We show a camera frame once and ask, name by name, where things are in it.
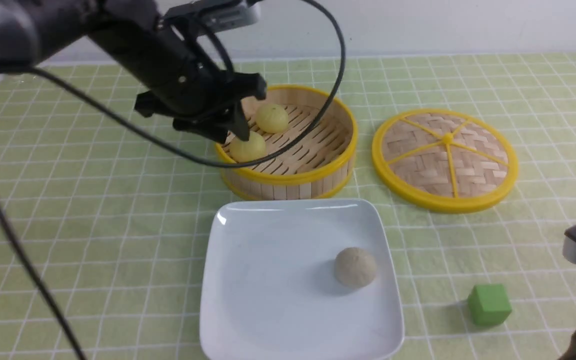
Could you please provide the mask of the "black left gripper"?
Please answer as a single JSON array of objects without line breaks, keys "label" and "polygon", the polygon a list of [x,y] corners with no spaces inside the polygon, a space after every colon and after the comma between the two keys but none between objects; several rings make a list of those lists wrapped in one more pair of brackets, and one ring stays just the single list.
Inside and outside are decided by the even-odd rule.
[{"label": "black left gripper", "polygon": [[94,30],[93,42],[147,88],[134,105],[143,117],[171,117],[175,130],[218,144],[233,134],[249,141],[242,100],[266,98],[260,74],[219,69],[196,41],[187,44],[170,28],[106,23]]}]

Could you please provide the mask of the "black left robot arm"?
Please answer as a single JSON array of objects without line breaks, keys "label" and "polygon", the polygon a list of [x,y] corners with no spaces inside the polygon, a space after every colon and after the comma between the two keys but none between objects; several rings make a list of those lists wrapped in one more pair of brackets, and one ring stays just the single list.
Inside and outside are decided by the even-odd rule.
[{"label": "black left robot arm", "polygon": [[197,0],[160,13],[153,0],[0,0],[0,74],[22,73],[79,39],[89,38],[146,92],[142,117],[223,144],[248,137],[242,100],[265,100],[258,73],[234,71],[217,32],[252,25],[251,0]]}]

